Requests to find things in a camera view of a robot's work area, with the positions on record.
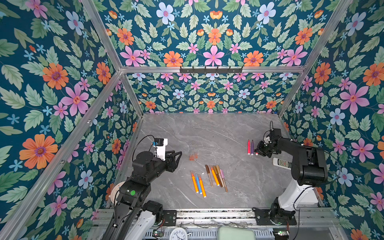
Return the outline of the purple highlighter pen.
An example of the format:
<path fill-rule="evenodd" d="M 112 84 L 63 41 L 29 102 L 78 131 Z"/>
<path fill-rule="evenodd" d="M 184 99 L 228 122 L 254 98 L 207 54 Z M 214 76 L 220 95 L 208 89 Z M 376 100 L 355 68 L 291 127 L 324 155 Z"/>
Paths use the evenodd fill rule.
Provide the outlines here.
<path fill-rule="evenodd" d="M 254 152 L 254 141 L 253 140 L 251 140 L 250 153 L 251 153 L 251 155 L 255 154 L 255 152 Z"/>

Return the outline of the pink red highlighter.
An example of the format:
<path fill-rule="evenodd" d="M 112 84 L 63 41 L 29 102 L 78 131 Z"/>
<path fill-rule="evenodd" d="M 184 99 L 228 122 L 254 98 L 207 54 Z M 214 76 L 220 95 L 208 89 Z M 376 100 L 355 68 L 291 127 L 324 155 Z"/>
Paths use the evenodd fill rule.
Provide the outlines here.
<path fill-rule="evenodd" d="M 248 140 L 248 142 L 247 142 L 247 154 L 251 155 L 251 141 L 250 140 Z"/>

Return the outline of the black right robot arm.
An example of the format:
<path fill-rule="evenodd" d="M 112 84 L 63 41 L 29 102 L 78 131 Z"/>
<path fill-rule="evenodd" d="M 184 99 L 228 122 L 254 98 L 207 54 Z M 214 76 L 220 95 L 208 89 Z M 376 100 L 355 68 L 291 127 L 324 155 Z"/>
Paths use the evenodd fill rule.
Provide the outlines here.
<path fill-rule="evenodd" d="M 275 198 L 263 217 L 257 218 L 259 225 L 295 225 L 295 214 L 300 203 L 317 204 L 314 189 L 328 180 L 325 151 L 321 148 L 305 146 L 285 138 L 281 129 L 271 128 L 267 131 L 254 153 L 271 158 L 285 152 L 292 156 L 286 167 L 291 171 L 291 181 L 285 191 Z"/>

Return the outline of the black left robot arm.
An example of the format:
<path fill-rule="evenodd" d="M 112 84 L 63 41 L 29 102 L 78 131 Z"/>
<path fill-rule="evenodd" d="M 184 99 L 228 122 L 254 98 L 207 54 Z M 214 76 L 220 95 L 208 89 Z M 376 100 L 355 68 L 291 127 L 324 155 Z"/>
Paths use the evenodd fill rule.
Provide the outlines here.
<path fill-rule="evenodd" d="M 151 183 L 165 171 L 174 172 L 181 156 L 182 152 L 166 151 L 163 161 L 149 151 L 137 155 L 132 175 L 114 194 L 114 214 L 104 240 L 141 240 L 153 225 L 163 220 L 163 205 L 146 198 Z"/>

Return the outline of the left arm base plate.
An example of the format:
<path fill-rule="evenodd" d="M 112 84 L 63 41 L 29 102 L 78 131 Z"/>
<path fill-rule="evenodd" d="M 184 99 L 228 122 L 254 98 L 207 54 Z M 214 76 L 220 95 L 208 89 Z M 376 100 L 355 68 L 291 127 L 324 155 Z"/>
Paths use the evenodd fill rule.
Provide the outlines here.
<path fill-rule="evenodd" d="M 137 223 L 139 223 L 140 227 L 144 224 L 152 224 L 153 226 L 175 226 L 176 220 L 176 210 L 164 210 L 162 204 L 155 201 L 148 201 L 143 205 Z"/>

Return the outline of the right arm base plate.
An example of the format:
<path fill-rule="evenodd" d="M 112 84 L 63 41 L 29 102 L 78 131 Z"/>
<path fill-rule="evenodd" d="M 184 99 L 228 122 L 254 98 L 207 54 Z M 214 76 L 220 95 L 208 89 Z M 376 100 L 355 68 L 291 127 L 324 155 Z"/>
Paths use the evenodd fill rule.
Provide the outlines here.
<path fill-rule="evenodd" d="M 255 220 L 258 226 L 296 226 L 297 220 L 295 218 L 295 211 L 285 211 L 278 209 L 259 209 L 252 208 L 255 214 Z"/>

